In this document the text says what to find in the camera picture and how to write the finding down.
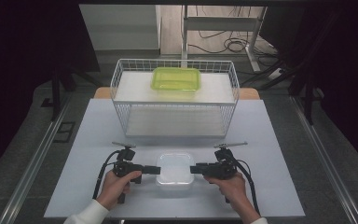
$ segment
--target metal frame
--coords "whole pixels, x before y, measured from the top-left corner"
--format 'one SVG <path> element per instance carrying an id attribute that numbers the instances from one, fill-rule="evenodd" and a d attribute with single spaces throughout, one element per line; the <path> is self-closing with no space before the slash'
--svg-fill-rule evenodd
<path id="1" fill-rule="evenodd" d="M 303 106 L 298 99 L 298 97 L 290 97 L 292 104 L 296 108 L 296 112 L 301 120 L 304 129 L 310 138 L 310 141 L 313 145 L 313 148 L 316 151 L 316 154 L 321 161 L 321 165 L 324 168 L 328 179 L 330 180 L 331 185 L 333 186 L 334 191 L 336 192 L 342 207 L 344 208 L 345 213 L 348 216 L 348 219 L 353 224 L 358 224 L 358 208 L 354 199 L 352 198 L 349 190 L 345 186 L 344 181 L 339 176 L 339 173 L 331 161 L 327 150 L 324 148 L 324 144 L 322 143 L 319 135 L 315 131 L 314 127 L 307 122 L 306 116 L 303 114 Z"/>
<path id="2" fill-rule="evenodd" d="M 16 217 L 20 212 L 22 204 L 24 203 L 31 186 L 34 183 L 34 179 L 36 178 L 37 172 L 39 171 L 39 168 L 42 165 L 46 154 L 48 153 L 48 149 L 50 148 L 55 133 L 59 129 L 61 121 L 66 114 L 71 97 L 71 92 L 68 92 L 64 96 L 64 99 L 62 100 L 63 107 L 61 112 L 58 114 L 56 120 L 52 121 L 48 126 L 48 130 L 46 131 L 45 136 L 43 137 L 39 147 L 31 158 L 31 161 L 29 162 L 25 172 L 23 173 L 19 184 L 15 188 L 13 194 L 10 197 L 10 200 L 7 203 L 5 210 L 0 217 L 0 223 L 11 224 L 14 223 L 14 221 L 16 220 Z"/>
<path id="3" fill-rule="evenodd" d="M 257 18 L 224 18 L 224 17 L 188 17 L 187 6 L 183 17 L 182 59 L 187 59 L 187 31 L 245 31 L 252 32 L 246 53 L 254 72 L 260 71 L 257 58 L 254 55 L 255 41 L 261 28 L 266 7 L 263 7 Z"/>

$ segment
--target white table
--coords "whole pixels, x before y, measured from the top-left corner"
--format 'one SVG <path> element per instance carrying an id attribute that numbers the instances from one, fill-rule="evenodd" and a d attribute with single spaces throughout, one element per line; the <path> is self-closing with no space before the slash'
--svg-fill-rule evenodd
<path id="1" fill-rule="evenodd" d="M 237 159 L 248 162 L 251 167 L 261 215 L 304 216 L 263 101 L 239 101 L 225 139 L 200 139 L 126 138 L 112 101 L 92 99 L 45 217 L 68 217 L 90 203 L 103 162 L 111 152 L 122 149 L 112 145 L 112 141 L 136 144 L 133 162 L 143 165 L 154 165 L 160 154 L 172 151 L 187 152 L 195 162 L 215 162 L 214 145 L 247 141 L 247 146 L 231 150 Z M 142 184 L 132 184 L 126 202 L 108 216 L 124 219 L 238 218 L 217 186 L 210 185 L 201 175 L 196 175 L 190 190 L 178 192 L 163 191 L 156 185 L 155 175 L 143 175 Z"/>

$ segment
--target black curtain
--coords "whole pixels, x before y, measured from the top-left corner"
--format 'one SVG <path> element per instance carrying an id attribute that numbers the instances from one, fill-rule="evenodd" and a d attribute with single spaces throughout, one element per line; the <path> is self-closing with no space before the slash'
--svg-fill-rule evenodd
<path id="1" fill-rule="evenodd" d="M 317 59 L 322 106 L 358 151 L 358 4 L 343 8 Z"/>
<path id="2" fill-rule="evenodd" d="M 0 1 L 0 157 L 26 117 L 34 89 L 68 65 L 99 71 L 75 1 Z"/>

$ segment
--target wire basket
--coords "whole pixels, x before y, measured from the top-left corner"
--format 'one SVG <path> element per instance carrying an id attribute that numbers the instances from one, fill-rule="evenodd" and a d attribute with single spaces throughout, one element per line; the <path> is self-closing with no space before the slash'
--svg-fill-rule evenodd
<path id="1" fill-rule="evenodd" d="M 200 89 L 152 90 L 158 67 L 199 69 Z M 120 59 L 110 91 L 128 137 L 225 137 L 240 94 L 233 62 L 191 60 Z"/>

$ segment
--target handheld controller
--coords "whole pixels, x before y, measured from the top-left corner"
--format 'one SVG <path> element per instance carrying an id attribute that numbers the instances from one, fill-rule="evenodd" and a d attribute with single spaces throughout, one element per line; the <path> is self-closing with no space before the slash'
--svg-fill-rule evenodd
<path id="1" fill-rule="evenodd" d="M 124 175 L 129 174 L 132 171 L 141 171 L 142 175 L 159 175 L 161 172 L 161 167 L 158 166 L 143 166 L 140 164 L 133 164 L 131 162 L 135 152 L 132 151 L 129 146 L 124 146 L 125 148 L 120 150 L 117 155 L 117 161 L 114 163 L 113 173 L 118 177 L 123 177 Z M 131 180 L 135 184 L 140 184 L 142 182 L 142 176 L 138 176 Z M 124 203 L 126 195 L 121 193 L 117 199 L 117 203 Z"/>
<path id="2" fill-rule="evenodd" d="M 120 151 L 113 152 L 106 159 L 106 162 L 103 164 L 103 167 L 101 168 L 100 174 L 98 176 L 97 184 L 96 184 L 95 190 L 94 190 L 94 195 L 92 197 L 93 199 L 96 199 L 96 197 L 97 197 L 98 190 L 101 185 L 104 169 L 108 165 L 110 158 L 116 153 L 118 153 L 117 161 L 113 163 L 114 167 L 113 167 L 112 171 L 113 171 L 113 173 L 115 173 L 115 175 L 117 177 L 123 177 L 124 175 L 127 175 L 132 171 L 141 171 L 142 175 L 159 175 L 160 174 L 161 168 L 158 166 L 147 166 L 147 165 L 143 166 L 140 164 L 133 164 L 131 162 L 133 156 L 135 155 L 135 152 L 133 150 L 131 150 L 132 147 L 135 147 L 134 145 L 121 144 L 121 143 L 117 143 L 117 142 L 112 142 L 112 143 L 115 145 L 123 146 L 124 149 L 121 149 Z M 142 176 L 140 175 L 140 176 L 132 179 L 131 182 L 134 182 L 135 184 L 140 184 L 142 182 Z M 117 199 L 117 203 L 124 203 L 125 197 L 126 197 L 126 195 L 124 193 L 121 193 Z"/>
<path id="3" fill-rule="evenodd" d="M 240 145 L 247 145 L 247 143 L 221 144 L 214 146 L 215 148 L 220 148 L 214 153 L 217 158 L 217 162 L 196 163 L 195 166 L 190 166 L 190 173 L 206 175 L 217 179 L 230 179 L 237 173 L 237 164 L 231 150 L 227 147 L 235 147 Z"/>

